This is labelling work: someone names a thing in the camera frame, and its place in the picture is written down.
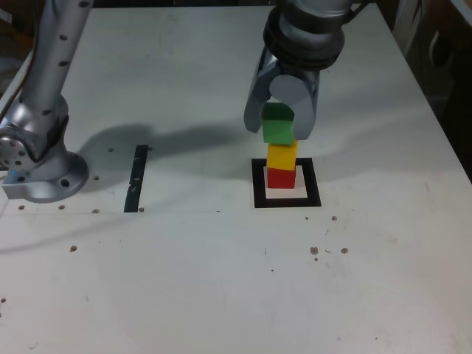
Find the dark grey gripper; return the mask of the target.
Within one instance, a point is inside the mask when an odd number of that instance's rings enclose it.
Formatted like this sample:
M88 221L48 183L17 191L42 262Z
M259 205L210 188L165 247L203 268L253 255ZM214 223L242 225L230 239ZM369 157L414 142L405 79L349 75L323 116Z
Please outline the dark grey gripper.
M274 97L294 113L292 133L296 140L309 138L316 123L319 71L309 71L276 60L264 49L256 66L244 109L244 125L252 133L261 127L263 105Z

